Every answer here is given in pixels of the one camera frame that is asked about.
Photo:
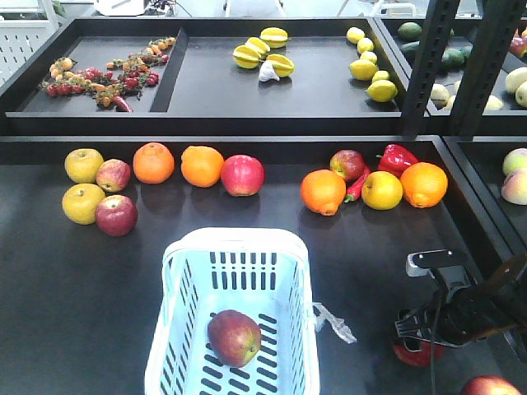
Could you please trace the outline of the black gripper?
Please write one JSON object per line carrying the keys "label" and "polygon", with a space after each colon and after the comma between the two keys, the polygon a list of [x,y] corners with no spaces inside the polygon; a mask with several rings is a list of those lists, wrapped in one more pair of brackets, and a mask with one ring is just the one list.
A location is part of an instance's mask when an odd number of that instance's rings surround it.
{"label": "black gripper", "polygon": [[510,347],[525,348],[526,254],[508,259],[480,282],[464,259],[464,253],[451,249],[407,256],[407,275],[429,276],[437,289],[429,302],[399,313],[397,336],[458,348],[502,333]]}

